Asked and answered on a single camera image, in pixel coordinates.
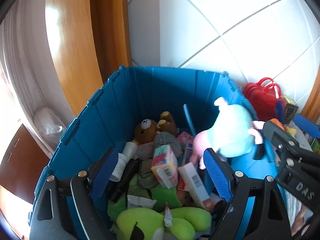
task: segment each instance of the blue plastic bin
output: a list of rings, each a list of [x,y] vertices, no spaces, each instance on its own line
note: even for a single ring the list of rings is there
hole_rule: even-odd
[[[188,128],[183,112],[183,105],[187,104],[196,130],[210,128],[219,113],[213,104],[219,97],[224,97],[229,104],[243,105],[256,120],[254,109],[227,72],[120,67],[89,99],[61,137],[39,179],[35,201],[48,175],[58,179],[72,177],[78,171],[88,169],[110,146],[121,152],[124,144],[133,139],[135,125],[143,119],[158,120],[163,111],[170,111],[179,128]],[[263,179],[266,175],[276,175],[271,147],[261,161],[252,160],[253,154],[254,151],[232,159],[231,166],[249,177]],[[95,205],[100,215],[108,219],[105,201]],[[72,198],[68,200],[68,206],[78,236],[85,240]]]

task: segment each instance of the plastic bag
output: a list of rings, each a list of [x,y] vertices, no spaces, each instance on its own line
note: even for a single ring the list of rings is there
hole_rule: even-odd
[[[66,129],[61,119],[51,108],[43,107],[36,112],[33,122],[46,143],[55,149]]]

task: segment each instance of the barcode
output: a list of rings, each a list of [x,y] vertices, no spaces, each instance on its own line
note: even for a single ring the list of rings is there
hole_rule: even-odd
[[[166,169],[164,169],[163,171],[164,171],[164,173],[167,175],[168,178],[171,178],[171,177],[172,177],[172,174],[171,174],[171,171],[170,171],[169,168],[166,168]]]
[[[196,185],[196,187],[201,187],[202,183],[201,183],[201,180],[200,180],[198,174],[192,176],[192,180],[193,180],[194,184]]]

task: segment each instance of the cabinet handle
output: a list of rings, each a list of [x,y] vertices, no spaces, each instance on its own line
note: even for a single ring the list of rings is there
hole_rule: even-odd
[[[17,144],[18,144],[19,140],[20,140],[20,139],[18,139],[18,141],[17,141],[17,142],[16,142],[16,144],[14,145],[15,147],[17,146]]]
[[[10,160],[12,153],[10,153],[9,159],[7,160],[7,162]]]

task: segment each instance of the white tile wall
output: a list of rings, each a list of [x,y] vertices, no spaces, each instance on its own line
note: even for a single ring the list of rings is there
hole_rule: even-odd
[[[304,106],[320,63],[320,25],[304,0],[128,0],[134,64],[275,78]]]

